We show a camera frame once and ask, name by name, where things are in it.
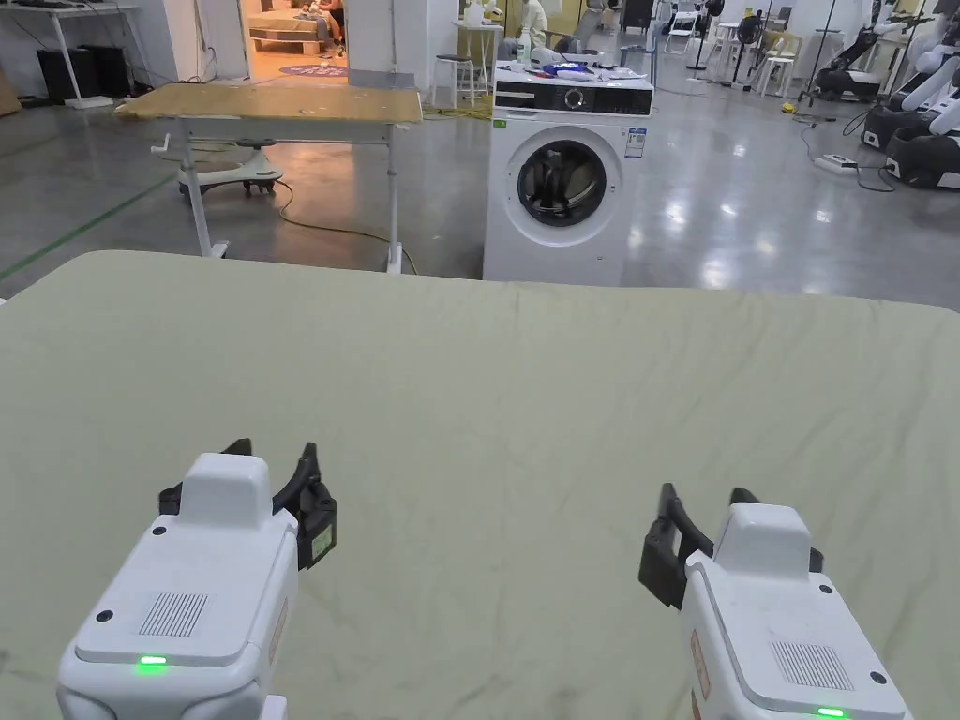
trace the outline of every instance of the energy label sticker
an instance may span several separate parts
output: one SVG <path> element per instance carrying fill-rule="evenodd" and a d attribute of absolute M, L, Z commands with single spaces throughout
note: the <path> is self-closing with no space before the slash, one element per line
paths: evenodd
<path fill-rule="evenodd" d="M 627 150 L 624 157 L 643 157 L 643 145 L 647 141 L 646 128 L 630 128 L 627 131 Z"/>

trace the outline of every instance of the black speaker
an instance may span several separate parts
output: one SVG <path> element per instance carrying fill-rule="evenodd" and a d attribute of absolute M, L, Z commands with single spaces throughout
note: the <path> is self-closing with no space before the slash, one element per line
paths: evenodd
<path fill-rule="evenodd" d="M 76 100 L 73 85 L 70 83 L 70 73 L 67 72 L 66 61 L 60 50 L 37 50 L 36 58 L 40 61 L 40 70 L 43 72 L 43 81 L 47 83 L 50 99 L 58 103 Z M 93 53 L 89 50 L 73 49 L 70 51 L 70 64 L 77 76 L 81 95 L 85 98 L 99 95 L 100 86 L 97 83 Z"/>
<path fill-rule="evenodd" d="M 100 94 L 110 98 L 125 98 L 130 95 L 130 78 L 123 49 L 109 45 L 81 45 L 81 49 L 93 53 L 93 67 L 97 73 Z"/>

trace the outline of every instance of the wooden tabletop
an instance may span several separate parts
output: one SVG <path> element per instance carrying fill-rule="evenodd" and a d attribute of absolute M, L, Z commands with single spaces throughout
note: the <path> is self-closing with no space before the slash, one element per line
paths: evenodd
<path fill-rule="evenodd" d="M 330 84 L 296 86 L 170 83 L 129 101 L 118 115 L 140 120 L 216 117 L 260 120 L 419 123 L 415 89 Z"/>

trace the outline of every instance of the bottle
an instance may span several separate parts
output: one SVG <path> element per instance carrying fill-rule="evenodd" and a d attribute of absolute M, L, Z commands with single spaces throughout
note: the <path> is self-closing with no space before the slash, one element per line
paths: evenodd
<path fill-rule="evenodd" d="M 472 0 L 467 5 L 467 9 L 464 10 L 464 21 L 473 27 L 483 25 L 483 15 L 483 6 L 480 4 L 480 0 Z"/>
<path fill-rule="evenodd" d="M 530 67 L 530 49 L 530 28 L 523 26 L 516 43 L 516 61 L 523 67 Z"/>

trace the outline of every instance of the bar stool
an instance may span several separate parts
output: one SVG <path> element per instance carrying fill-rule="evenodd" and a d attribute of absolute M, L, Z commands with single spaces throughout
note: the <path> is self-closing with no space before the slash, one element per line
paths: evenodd
<path fill-rule="evenodd" d="M 449 65 L 453 77 L 450 81 L 450 102 L 457 107 L 457 92 L 460 90 L 460 69 L 466 68 L 469 75 L 470 106 L 475 107 L 476 92 L 473 88 L 473 60 L 462 55 L 438 55 L 433 68 L 433 97 L 432 105 L 437 106 L 437 75 L 443 65 Z"/>

